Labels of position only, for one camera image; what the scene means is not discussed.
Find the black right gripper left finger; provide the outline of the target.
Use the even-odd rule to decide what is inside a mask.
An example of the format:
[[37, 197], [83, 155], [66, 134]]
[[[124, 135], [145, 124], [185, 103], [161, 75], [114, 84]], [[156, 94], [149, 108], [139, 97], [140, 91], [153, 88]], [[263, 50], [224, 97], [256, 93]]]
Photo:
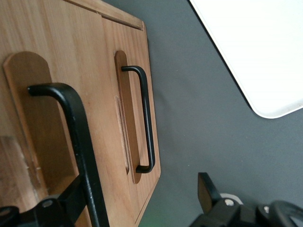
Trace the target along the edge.
[[22, 227], [74, 227], [80, 214], [89, 205], [85, 178], [77, 176], [57, 197], [39, 202], [21, 214]]

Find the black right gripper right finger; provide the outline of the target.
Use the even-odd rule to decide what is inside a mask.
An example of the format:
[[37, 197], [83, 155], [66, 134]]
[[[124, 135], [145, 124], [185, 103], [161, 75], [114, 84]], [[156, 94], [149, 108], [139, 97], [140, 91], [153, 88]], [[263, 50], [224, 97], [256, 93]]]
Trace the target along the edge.
[[198, 173], [198, 200], [203, 214], [192, 227], [259, 227], [254, 211], [245, 208], [235, 199], [220, 195], [208, 173]]

